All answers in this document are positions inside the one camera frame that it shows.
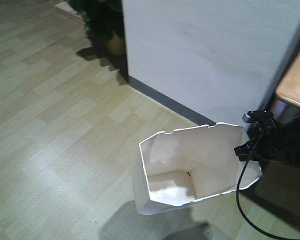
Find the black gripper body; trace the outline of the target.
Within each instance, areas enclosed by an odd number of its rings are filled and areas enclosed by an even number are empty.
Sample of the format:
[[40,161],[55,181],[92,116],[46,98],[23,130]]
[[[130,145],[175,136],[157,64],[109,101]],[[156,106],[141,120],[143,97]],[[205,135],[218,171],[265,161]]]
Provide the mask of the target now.
[[271,160],[282,148],[282,135],[271,131],[269,134],[261,132],[241,146],[234,148],[235,155],[241,162]]

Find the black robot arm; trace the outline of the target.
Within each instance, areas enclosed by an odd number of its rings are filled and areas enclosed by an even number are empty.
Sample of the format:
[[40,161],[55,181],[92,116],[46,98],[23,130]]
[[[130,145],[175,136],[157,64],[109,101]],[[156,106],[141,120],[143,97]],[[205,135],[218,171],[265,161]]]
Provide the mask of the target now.
[[249,158],[269,162],[280,152],[300,148],[300,115],[286,124],[278,125],[272,112],[251,110],[244,113],[242,120],[258,124],[259,129],[253,138],[234,148],[241,162]]

